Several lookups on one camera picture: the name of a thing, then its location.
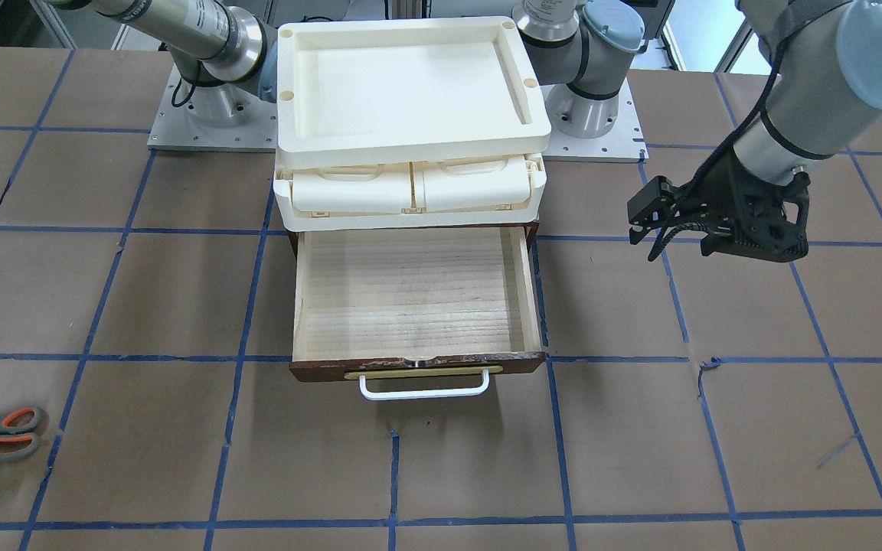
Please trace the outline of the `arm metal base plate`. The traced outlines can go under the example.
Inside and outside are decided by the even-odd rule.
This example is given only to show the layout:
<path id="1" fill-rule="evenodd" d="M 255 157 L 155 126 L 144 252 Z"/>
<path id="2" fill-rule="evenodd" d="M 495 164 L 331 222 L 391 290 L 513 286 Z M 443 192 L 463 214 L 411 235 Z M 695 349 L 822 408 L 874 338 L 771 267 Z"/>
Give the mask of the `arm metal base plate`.
<path id="1" fill-rule="evenodd" d="M 152 122 L 148 146 L 162 151 L 273 152 L 277 144 L 276 105 L 231 84 L 198 87 L 184 106 L 190 86 L 171 69 Z"/>
<path id="2" fill-rule="evenodd" d="M 627 80 L 616 96 L 597 107 L 588 99 L 573 96 L 567 85 L 543 85 L 541 91 L 552 122 L 543 152 L 546 160 L 634 163 L 648 159 Z"/>

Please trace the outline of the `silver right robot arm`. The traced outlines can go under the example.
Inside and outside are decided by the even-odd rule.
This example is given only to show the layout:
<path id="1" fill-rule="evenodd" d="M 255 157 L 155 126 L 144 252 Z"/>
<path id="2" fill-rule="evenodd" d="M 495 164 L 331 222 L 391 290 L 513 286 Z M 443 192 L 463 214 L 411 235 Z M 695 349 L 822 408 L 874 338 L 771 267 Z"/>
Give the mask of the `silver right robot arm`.
<path id="1" fill-rule="evenodd" d="M 50 1 L 165 53 L 0 48 L 0 362 L 240 367 L 270 225 L 274 32 L 218 1 Z"/>

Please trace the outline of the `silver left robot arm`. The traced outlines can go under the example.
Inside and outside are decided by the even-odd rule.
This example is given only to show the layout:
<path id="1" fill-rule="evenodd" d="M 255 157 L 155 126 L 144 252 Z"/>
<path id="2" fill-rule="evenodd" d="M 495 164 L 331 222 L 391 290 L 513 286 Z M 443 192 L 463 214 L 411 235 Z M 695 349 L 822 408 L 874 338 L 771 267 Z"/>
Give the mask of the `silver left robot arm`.
<path id="1" fill-rule="evenodd" d="M 757 41 L 769 76 L 737 128 L 686 184 L 651 179 L 627 203 L 629 240 L 657 231 L 654 260 L 684 231 L 701 254 L 805 257 L 811 171 L 882 119 L 882 1 L 738 1 L 745 18 L 720 66 Z M 598 139 L 647 41 L 634 4 L 521 1 L 512 8 L 556 132 Z"/>

